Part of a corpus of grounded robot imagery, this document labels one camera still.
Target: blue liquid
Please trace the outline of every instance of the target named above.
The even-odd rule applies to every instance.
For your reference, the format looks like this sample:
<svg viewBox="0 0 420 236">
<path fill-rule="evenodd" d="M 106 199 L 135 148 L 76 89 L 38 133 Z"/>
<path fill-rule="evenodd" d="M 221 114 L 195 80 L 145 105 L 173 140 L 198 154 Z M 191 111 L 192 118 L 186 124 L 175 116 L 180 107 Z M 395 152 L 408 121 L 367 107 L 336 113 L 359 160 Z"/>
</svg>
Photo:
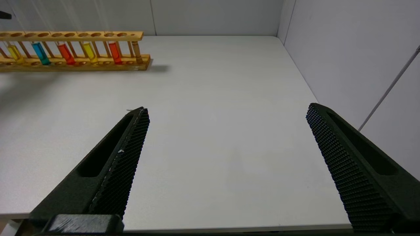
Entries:
<svg viewBox="0 0 420 236">
<path fill-rule="evenodd" d="M 50 62 L 50 60 L 48 59 L 48 57 L 47 57 L 47 54 L 45 54 L 45 51 L 44 51 L 44 49 L 42 48 L 42 46 L 41 46 L 41 43 L 40 42 L 36 42 L 36 43 L 33 43 L 32 44 L 32 47 L 34 48 L 34 50 L 35 50 L 35 52 L 36 52 L 36 54 L 37 54 L 37 56 L 39 57 L 39 60 L 41 61 L 41 63 L 43 64 L 43 65 L 49 65 L 49 64 L 51 64 L 51 62 Z"/>
</svg>

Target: test tube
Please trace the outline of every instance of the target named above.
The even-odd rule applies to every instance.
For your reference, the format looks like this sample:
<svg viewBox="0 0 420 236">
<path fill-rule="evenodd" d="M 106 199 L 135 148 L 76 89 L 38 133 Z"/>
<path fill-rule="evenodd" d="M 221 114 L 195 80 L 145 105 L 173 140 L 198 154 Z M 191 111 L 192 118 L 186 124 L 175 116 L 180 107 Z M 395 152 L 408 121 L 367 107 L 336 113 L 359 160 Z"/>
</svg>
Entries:
<svg viewBox="0 0 420 236">
<path fill-rule="evenodd" d="M 47 57 L 47 54 L 45 54 L 44 49 L 42 48 L 42 45 L 40 42 L 31 42 L 32 47 L 35 50 L 35 53 L 37 54 L 39 60 L 41 61 L 41 64 L 43 65 L 49 65 L 51 64 L 50 60 Z"/>
<path fill-rule="evenodd" d="M 70 51 L 67 48 L 67 45 L 63 42 L 56 42 L 58 50 L 63 58 L 66 60 L 67 65 L 74 65 L 76 61 L 74 60 L 73 56 L 71 55 Z"/>
<path fill-rule="evenodd" d="M 9 50 L 13 59 L 15 59 L 15 61 L 18 64 L 25 63 L 25 59 L 22 57 L 21 52 L 19 52 L 19 49 L 15 45 L 12 45 L 10 42 L 7 42 L 7 50 Z"/>
<path fill-rule="evenodd" d="M 90 42 L 83 43 L 83 48 L 86 51 L 87 57 L 90 60 L 90 63 L 98 63 L 98 57 L 92 50 L 92 46 L 90 45 Z"/>
<path fill-rule="evenodd" d="M 143 64 L 142 55 L 140 54 L 139 43 L 137 41 L 132 41 L 131 43 L 133 45 L 134 53 L 136 54 L 136 62 L 138 64 Z"/>
<path fill-rule="evenodd" d="M 114 59 L 114 63 L 120 65 L 123 63 L 121 60 L 120 53 L 118 52 L 117 44 L 115 42 L 109 42 L 109 48 L 111 49 L 112 58 Z"/>
</svg>

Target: test tube with blue liquid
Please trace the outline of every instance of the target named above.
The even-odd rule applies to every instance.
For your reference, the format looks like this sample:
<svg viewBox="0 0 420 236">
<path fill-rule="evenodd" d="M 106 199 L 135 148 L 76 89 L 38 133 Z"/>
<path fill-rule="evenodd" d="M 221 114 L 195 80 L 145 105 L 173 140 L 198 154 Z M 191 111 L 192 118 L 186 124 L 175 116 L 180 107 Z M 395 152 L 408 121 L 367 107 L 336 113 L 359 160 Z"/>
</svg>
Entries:
<svg viewBox="0 0 420 236">
<path fill-rule="evenodd" d="M 54 27 L 51 25 L 51 19 L 48 18 L 48 13 L 47 13 L 46 9 L 44 8 L 44 6 L 42 5 L 42 3 L 39 3 L 39 5 L 38 5 L 39 7 L 37 7 L 37 5 L 34 2 L 32 2 L 32 4 L 34 5 L 34 9 L 38 13 L 38 15 L 41 18 L 44 25 L 47 28 L 49 28 L 51 30 L 54 30 Z M 65 59 L 66 64 L 67 65 L 74 65 L 76 62 L 74 60 L 73 55 L 68 50 L 66 43 L 65 42 L 55 42 L 55 44 L 56 44 L 56 46 L 58 48 L 58 51 L 60 52 L 61 56 Z"/>
<path fill-rule="evenodd" d="M 40 42 L 31 42 L 31 45 L 34 48 L 39 60 L 41 61 L 41 64 L 45 66 L 51 64 Z"/>
</svg>

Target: wooden dowel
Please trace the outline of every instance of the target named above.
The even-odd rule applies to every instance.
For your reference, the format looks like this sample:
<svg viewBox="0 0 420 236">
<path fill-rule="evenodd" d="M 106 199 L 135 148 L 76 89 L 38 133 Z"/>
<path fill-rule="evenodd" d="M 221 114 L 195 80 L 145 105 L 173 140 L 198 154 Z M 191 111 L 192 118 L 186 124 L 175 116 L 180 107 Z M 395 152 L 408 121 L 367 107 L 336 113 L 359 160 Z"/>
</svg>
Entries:
<svg viewBox="0 0 420 236">
<path fill-rule="evenodd" d="M 131 43 L 129 41 L 127 41 L 127 44 L 129 45 L 129 50 L 130 50 L 130 57 L 134 57 L 134 53 L 133 53 L 133 48 L 131 47 Z"/>
<path fill-rule="evenodd" d="M 3 49 L 0 47 L 0 53 L 4 58 L 9 58 L 6 53 L 4 53 Z"/>
<path fill-rule="evenodd" d="M 24 51 L 25 55 L 26 55 L 28 58 L 32 58 L 32 57 L 31 57 L 31 54 L 29 54 L 28 50 L 26 50 L 26 47 L 25 47 L 24 43 L 22 43 L 22 42 L 18 42 L 18 44 L 21 46 L 21 48 L 22 48 L 22 50 Z"/>
<path fill-rule="evenodd" d="M 45 49 L 47 50 L 48 54 L 51 58 L 55 58 L 53 52 L 51 51 L 50 47 L 47 45 L 47 42 L 42 42 L 42 45 L 44 45 Z"/>
<path fill-rule="evenodd" d="M 70 48 L 71 53 L 73 53 L 74 58 L 78 58 L 76 51 L 74 50 L 73 44 L 69 41 L 67 41 L 67 45 Z"/>
<path fill-rule="evenodd" d="M 87 52 L 86 52 L 86 50 L 83 47 L 83 42 L 80 41 L 79 44 L 80 44 L 81 50 L 83 51 L 84 56 L 87 58 Z"/>
<path fill-rule="evenodd" d="M 96 47 L 96 42 L 93 41 L 92 45 L 93 45 L 93 50 L 95 50 L 96 56 L 100 58 L 101 55 L 99 54 L 98 48 Z"/>
<path fill-rule="evenodd" d="M 109 48 L 108 48 L 108 44 L 104 41 L 104 47 L 105 47 L 105 51 L 106 51 L 106 55 L 110 58 L 111 57 L 111 53 L 109 53 Z"/>
<path fill-rule="evenodd" d="M 115 42 L 115 45 L 117 46 L 118 53 L 120 54 L 120 57 L 123 58 L 123 54 L 121 53 L 120 43 L 119 42 Z"/>
<path fill-rule="evenodd" d="M 136 62 L 138 64 L 143 64 L 142 55 L 140 54 L 139 43 L 137 41 L 132 41 L 134 53 L 136 54 Z"/>
</svg>

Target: test tube with red liquid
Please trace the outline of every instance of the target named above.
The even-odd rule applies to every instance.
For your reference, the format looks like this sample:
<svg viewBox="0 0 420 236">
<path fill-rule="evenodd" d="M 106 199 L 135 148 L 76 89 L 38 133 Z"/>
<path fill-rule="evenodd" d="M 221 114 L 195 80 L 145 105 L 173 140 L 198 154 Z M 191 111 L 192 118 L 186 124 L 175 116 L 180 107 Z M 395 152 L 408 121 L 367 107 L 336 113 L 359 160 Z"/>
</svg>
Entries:
<svg viewBox="0 0 420 236">
<path fill-rule="evenodd" d="M 57 47 L 63 58 L 66 60 L 67 65 L 74 65 L 76 63 L 65 42 L 58 42 Z"/>
<path fill-rule="evenodd" d="M 117 64 L 117 65 L 122 64 L 123 61 L 121 60 L 121 55 L 118 52 L 116 42 L 110 42 L 108 45 L 109 45 L 109 49 L 111 50 L 111 54 L 112 54 L 112 58 L 114 59 L 114 63 Z"/>
</svg>

